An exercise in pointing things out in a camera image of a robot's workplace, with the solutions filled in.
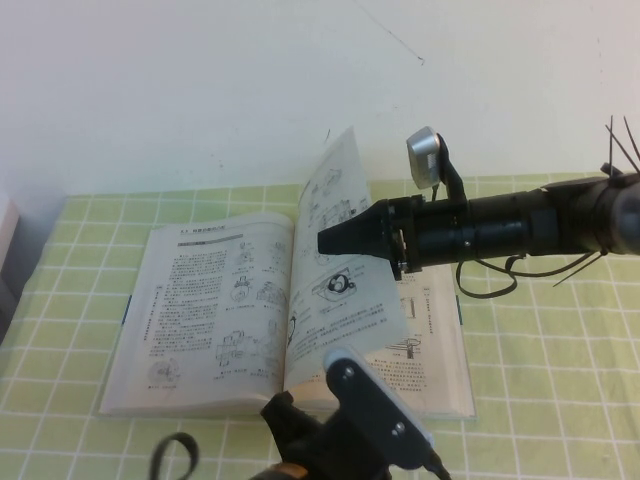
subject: white wall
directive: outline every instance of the white wall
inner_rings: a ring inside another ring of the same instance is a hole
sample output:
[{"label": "white wall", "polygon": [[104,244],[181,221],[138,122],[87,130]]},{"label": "white wall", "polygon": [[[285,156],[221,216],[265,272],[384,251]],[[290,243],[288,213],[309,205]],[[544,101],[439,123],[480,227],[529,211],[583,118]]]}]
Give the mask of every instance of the white wall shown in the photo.
[{"label": "white wall", "polygon": [[33,256],[65,194],[300,182],[352,124],[372,178],[408,175],[425,124],[463,175],[593,170],[609,114],[640,135],[638,20],[634,0],[5,0],[2,186]]}]

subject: table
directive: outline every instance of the table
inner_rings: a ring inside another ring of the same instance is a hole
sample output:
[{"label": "table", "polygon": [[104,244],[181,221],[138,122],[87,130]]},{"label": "table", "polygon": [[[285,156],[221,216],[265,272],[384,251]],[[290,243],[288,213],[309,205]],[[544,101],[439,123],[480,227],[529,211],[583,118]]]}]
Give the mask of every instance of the table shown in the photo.
[{"label": "table", "polygon": [[[470,197],[527,189],[542,176],[482,177]],[[371,185],[374,198],[414,193]],[[0,476],[145,478],[165,434],[198,440],[199,479],[247,479],[277,460],[256,416],[122,419],[95,415],[149,231],[261,210],[295,218],[297,185],[68,200],[0,347]],[[528,260],[522,268],[566,259]],[[425,420],[455,478],[640,478],[640,260],[609,258],[563,285],[524,280],[491,301],[461,296],[478,418]],[[505,280],[465,266],[468,289]],[[186,468],[180,448],[169,478]],[[428,478],[396,472],[394,479]]]}]

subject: illustration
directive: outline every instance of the illustration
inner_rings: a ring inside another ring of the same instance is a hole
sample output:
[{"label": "illustration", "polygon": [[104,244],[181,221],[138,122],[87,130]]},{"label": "illustration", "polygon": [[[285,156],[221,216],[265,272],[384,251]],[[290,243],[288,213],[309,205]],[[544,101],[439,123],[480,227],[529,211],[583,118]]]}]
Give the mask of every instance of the illustration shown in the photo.
[{"label": "illustration", "polygon": [[253,262],[253,255],[250,246],[245,242],[240,243],[240,254],[236,257],[236,265],[244,265],[248,262]]},{"label": "illustration", "polygon": [[331,261],[331,257],[329,255],[323,255],[317,250],[314,253],[313,257],[316,259],[316,263],[320,266],[325,266]]},{"label": "illustration", "polygon": [[340,200],[340,202],[322,214],[320,217],[320,230],[349,220],[355,214],[356,209],[351,208],[351,202],[349,200]]},{"label": "illustration", "polygon": [[240,280],[233,285],[233,290],[231,290],[231,299],[238,303],[246,300],[249,296],[250,285],[251,282],[247,280],[246,276],[243,275],[240,277]]},{"label": "illustration", "polygon": [[244,330],[234,330],[216,346],[216,360],[220,367],[227,367],[234,360],[259,356],[269,366],[279,365],[279,339],[281,338],[282,330],[274,319],[269,320],[267,333],[260,339],[245,335]]},{"label": "illustration", "polygon": [[387,345],[385,348],[389,350],[405,350],[407,352],[407,358],[413,360],[414,348],[420,345],[420,343],[420,340],[417,338],[407,338],[393,345]]},{"label": "illustration", "polygon": [[359,208],[358,211],[360,213],[364,212],[367,208],[369,208],[369,202],[367,201],[366,198],[361,198],[360,199],[360,206],[358,208]]},{"label": "illustration", "polygon": [[147,377],[154,385],[176,383],[180,377],[178,362],[173,358],[159,360],[151,365]]},{"label": "illustration", "polygon": [[287,246],[282,242],[275,242],[269,245],[269,253],[275,265],[284,263],[287,256]]},{"label": "illustration", "polygon": [[342,170],[339,168],[331,168],[324,176],[324,181],[322,182],[322,196],[328,197],[331,195],[331,191],[333,187],[340,181],[340,177],[342,177]]},{"label": "illustration", "polygon": [[318,193],[318,185],[314,185],[309,195],[309,203],[307,210],[309,210],[309,228],[314,224],[316,216],[320,210],[320,204],[316,201],[316,194]]},{"label": "illustration", "polygon": [[293,340],[293,332],[296,331],[296,312],[293,312],[291,318],[289,319],[289,335],[287,337],[287,348],[291,345],[291,340]]},{"label": "illustration", "polygon": [[287,296],[284,290],[272,282],[266,282],[263,287],[258,290],[257,299],[281,307],[287,305]]},{"label": "illustration", "polygon": [[344,300],[358,291],[350,275],[349,267],[343,268],[313,287],[311,293],[330,302]]},{"label": "illustration", "polygon": [[404,316],[407,318],[416,318],[416,301],[413,297],[402,297],[400,299],[400,305],[404,311]]},{"label": "illustration", "polygon": [[216,346],[216,360],[221,367],[226,367],[231,360],[244,356],[244,341],[244,330],[235,330],[222,339],[222,343]]},{"label": "illustration", "polygon": [[277,320],[269,320],[267,334],[258,340],[257,354],[264,358],[278,358],[281,345],[279,339],[282,338],[282,329]]}]

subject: screw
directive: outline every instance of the screw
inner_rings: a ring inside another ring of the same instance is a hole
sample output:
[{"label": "screw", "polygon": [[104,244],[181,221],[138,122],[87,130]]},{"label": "screw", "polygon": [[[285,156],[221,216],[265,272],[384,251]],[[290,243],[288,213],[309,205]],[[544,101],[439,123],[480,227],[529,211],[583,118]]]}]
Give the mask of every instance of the screw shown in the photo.
[{"label": "screw", "polygon": [[393,430],[391,430],[391,435],[394,437],[399,437],[404,433],[404,423],[398,422]]}]

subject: open book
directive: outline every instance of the open book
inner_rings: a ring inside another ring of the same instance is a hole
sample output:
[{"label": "open book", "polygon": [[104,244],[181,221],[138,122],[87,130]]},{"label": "open book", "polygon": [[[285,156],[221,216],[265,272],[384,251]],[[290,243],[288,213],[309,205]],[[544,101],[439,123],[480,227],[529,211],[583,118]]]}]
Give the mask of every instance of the open book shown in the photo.
[{"label": "open book", "polygon": [[265,212],[152,231],[101,413],[257,413],[283,390],[335,408],[322,358],[351,345],[418,412],[473,415],[450,269],[396,284],[386,260],[318,253],[318,231],[369,204],[349,130],[295,228]]}]

